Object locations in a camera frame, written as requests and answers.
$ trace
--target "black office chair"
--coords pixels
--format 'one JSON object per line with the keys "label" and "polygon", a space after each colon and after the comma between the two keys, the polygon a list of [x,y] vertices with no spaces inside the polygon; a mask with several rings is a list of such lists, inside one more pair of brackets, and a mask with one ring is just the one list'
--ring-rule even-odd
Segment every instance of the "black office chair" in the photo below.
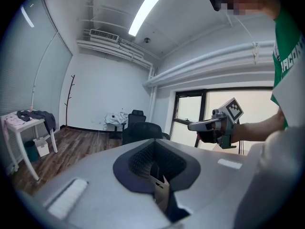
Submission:
{"label": "black office chair", "polygon": [[149,122],[136,122],[123,131],[122,144],[125,145],[151,138],[163,139],[161,127]]}
{"label": "black office chair", "polygon": [[131,114],[128,115],[128,127],[136,122],[145,122],[146,116],[142,110],[133,110]]}
{"label": "black office chair", "polygon": [[170,135],[168,135],[166,133],[162,133],[162,135],[163,135],[163,139],[171,140]]}

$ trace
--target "white box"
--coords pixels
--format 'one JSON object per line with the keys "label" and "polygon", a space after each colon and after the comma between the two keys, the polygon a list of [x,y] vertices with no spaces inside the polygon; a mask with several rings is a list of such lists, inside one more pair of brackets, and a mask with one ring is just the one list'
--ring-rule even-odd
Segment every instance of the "white box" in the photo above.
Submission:
{"label": "white box", "polygon": [[224,112],[228,116],[232,123],[236,123],[240,117],[244,114],[242,108],[235,98],[232,98],[224,105],[218,108],[218,111]]}
{"label": "white box", "polygon": [[48,143],[43,137],[34,139],[33,141],[35,142],[35,146],[37,147],[37,151],[40,157],[43,157],[50,153]]}

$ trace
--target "ceiling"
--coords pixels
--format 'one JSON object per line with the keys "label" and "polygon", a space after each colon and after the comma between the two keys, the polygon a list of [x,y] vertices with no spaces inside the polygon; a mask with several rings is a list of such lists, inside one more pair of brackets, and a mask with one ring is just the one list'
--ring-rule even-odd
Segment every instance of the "ceiling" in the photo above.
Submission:
{"label": "ceiling", "polygon": [[[209,0],[159,0],[133,37],[128,31],[143,1],[88,0],[88,16],[94,23],[84,23],[85,29],[94,27],[117,34],[162,58],[205,32],[230,26],[226,14],[215,12]],[[150,43],[144,42],[147,37]]]}

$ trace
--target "green t-shirt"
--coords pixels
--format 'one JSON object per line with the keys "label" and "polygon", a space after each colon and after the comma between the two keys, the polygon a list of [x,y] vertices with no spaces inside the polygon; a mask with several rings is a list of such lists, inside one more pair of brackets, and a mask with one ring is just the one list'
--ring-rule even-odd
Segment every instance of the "green t-shirt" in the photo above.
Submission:
{"label": "green t-shirt", "polygon": [[[274,88],[300,58],[305,44],[304,36],[285,8],[281,8],[280,14],[275,20],[275,36],[276,41],[273,51],[275,66]],[[279,105],[273,95],[271,100]],[[285,120],[284,129],[287,126],[288,124]]]}

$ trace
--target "fluorescent light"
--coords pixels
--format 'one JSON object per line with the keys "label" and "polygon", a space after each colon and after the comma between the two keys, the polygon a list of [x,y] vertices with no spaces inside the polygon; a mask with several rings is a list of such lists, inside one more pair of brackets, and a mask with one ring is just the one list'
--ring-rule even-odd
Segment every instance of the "fluorescent light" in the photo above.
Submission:
{"label": "fluorescent light", "polygon": [[159,0],[145,0],[143,2],[130,27],[129,30],[130,35],[136,36],[144,20],[146,19],[147,15],[153,9],[153,7],[156,5],[158,1]]}
{"label": "fluorescent light", "polygon": [[22,12],[24,18],[26,19],[26,21],[29,23],[29,25],[30,25],[31,27],[34,27],[32,21],[29,19],[29,17],[28,17],[28,15],[27,15],[26,11],[24,10],[23,5],[21,5],[21,12]]}

